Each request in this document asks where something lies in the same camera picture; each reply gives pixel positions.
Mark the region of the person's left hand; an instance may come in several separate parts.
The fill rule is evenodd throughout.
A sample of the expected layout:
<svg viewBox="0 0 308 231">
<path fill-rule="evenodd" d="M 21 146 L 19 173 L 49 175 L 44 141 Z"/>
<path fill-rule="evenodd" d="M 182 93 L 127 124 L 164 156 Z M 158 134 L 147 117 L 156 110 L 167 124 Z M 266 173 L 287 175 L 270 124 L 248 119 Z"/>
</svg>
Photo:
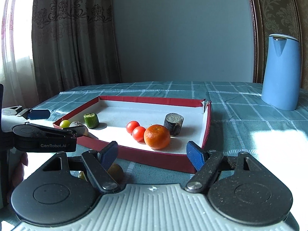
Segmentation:
<svg viewBox="0 0 308 231">
<path fill-rule="evenodd" d="M 27 153 L 23 152 L 17 166 L 14 168 L 12 173 L 11 187 L 9 193 L 7 194 L 7 203 L 10 203 L 10 198 L 14 189 L 23 181 L 24 167 L 28 166 L 28 163 L 28 155 Z"/>
</svg>

